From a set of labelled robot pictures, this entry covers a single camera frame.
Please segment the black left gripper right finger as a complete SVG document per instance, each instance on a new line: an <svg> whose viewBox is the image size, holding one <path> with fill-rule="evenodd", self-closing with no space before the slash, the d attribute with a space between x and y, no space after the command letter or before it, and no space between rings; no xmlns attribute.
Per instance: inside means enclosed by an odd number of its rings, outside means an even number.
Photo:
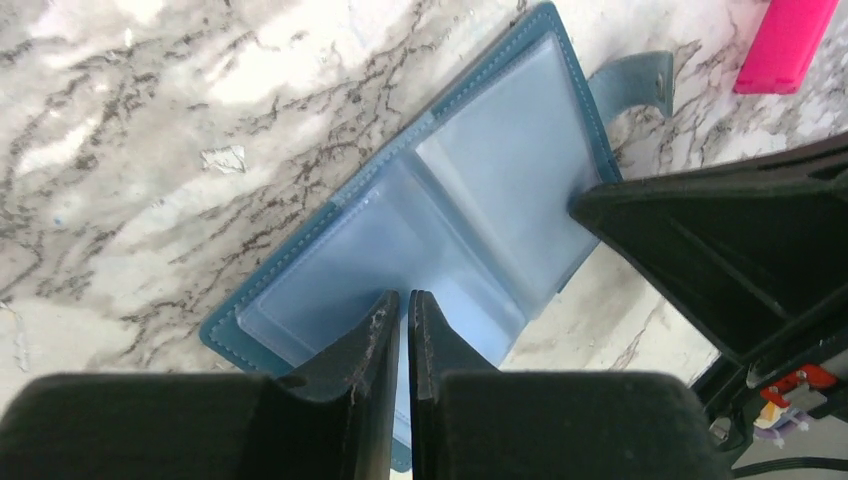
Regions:
<svg viewBox="0 0 848 480"><path fill-rule="evenodd" d="M703 408L657 372L501 371L434 295L409 305L417 479L725 479Z"/></svg>

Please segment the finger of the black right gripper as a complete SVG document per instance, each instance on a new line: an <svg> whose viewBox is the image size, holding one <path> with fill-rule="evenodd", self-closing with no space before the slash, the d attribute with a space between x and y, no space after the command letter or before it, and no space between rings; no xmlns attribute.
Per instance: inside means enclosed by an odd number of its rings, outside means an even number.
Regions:
<svg viewBox="0 0 848 480"><path fill-rule="evenodd" d="M572 217L724 355L847 322L847 137L582 194Z"/></svg>

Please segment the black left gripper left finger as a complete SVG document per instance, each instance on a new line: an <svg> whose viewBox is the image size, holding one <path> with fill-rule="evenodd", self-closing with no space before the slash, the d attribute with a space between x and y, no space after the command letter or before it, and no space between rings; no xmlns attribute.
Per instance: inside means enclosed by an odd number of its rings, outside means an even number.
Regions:
<svg viewBox="0 0 848 480"><path fill-rule="evenodd" d="M400 301L294 369L258 374L57 374L1 420L5 479L385 479Z"/></svg>

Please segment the teal card holder wallet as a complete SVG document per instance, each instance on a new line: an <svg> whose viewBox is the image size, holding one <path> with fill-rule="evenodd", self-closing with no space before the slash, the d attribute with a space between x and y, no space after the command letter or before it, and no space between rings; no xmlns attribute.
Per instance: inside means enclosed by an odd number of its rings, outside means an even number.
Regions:
<svg viewBox="0 0 848 480"><path fill-rule="evenodd" d="M257 423L272 463L408 470L418 319L499 364L597 246L569 210L621 178L607 124L639 105L669 115L673 74L653 51L586 76L541 3L331 195L200 331L276 380Z"/></svg>

